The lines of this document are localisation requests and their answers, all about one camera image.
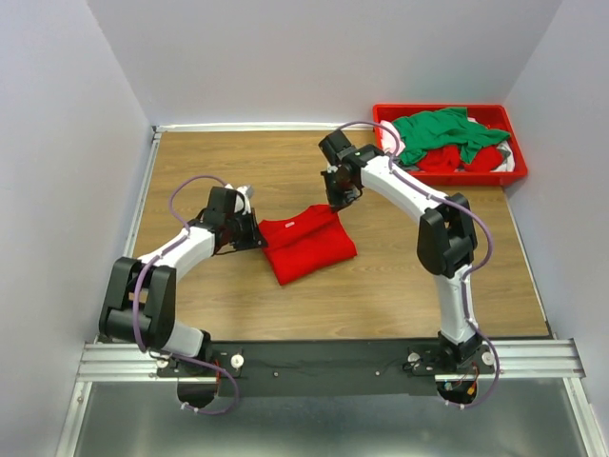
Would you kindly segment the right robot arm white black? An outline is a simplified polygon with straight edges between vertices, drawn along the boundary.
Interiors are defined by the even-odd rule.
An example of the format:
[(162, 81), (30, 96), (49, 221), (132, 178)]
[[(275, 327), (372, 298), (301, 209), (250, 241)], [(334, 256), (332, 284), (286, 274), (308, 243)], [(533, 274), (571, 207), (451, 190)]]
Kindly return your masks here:
[(357, 148), (340, 130), (319, 148), (327, 162), (322, 176), (332, 210), (347, 208), (370, 189), (418, 224), (417, 257), (434, 278), (441, 307), (434, 361), (442, 370), (462, 371), (481, 345), (469, 278), (478, 241), (467, 199), (430, 188), (403, 173), (381, 149)]

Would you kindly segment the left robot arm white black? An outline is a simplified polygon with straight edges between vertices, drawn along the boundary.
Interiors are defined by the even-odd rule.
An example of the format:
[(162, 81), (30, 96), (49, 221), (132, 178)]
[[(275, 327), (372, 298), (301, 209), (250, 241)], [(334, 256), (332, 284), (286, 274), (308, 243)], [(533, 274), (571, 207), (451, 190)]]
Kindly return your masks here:
[(251, 186), (214, 187), (206, 207), (173, 239), (149, 254), (115, 261), (99, 319), (100, 333), (143, 350), (178, 354), (178, 364), (187, 374), (204, 374), (211, 362), (211, 336), (179, 322), (177, 285), (224, 247), (242, 251), (266, 245), (252, 196)]

